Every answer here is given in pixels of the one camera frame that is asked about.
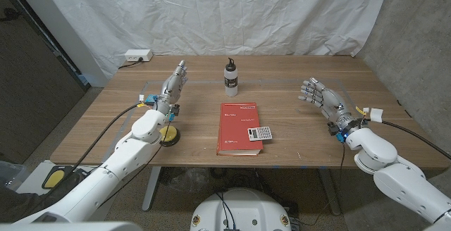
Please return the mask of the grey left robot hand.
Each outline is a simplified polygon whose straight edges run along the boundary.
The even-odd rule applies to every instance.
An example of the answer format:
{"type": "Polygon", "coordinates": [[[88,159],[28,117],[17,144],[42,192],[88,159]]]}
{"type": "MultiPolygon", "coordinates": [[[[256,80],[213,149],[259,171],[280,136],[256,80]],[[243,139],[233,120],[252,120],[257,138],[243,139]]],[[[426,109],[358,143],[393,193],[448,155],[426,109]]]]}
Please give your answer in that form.
{"type": "Polygon", "coordinates": [[[185,60],[182,60],[173,74],[163,83],[161,93],[158,95],[157,111],[167,115],[170,108],[178,102],[183,85],[187,81],[186,74],[185,60]]]}

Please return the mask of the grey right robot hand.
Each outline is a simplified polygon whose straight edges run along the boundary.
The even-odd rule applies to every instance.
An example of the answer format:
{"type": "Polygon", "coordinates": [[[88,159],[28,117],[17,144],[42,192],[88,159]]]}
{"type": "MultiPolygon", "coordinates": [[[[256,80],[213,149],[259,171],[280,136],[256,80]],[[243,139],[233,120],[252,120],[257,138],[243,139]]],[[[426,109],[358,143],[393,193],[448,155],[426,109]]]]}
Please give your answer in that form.
{"type": "Polygon", "coordinates": [[[359,121],[348,109],[344,99],[332,89],[311,77],[301,86],[301,96],[298,99],[315,105],[321,109],[328,119],[329,131],[332,136],[340,134],[343,139],[359,129],[359,121]]]}

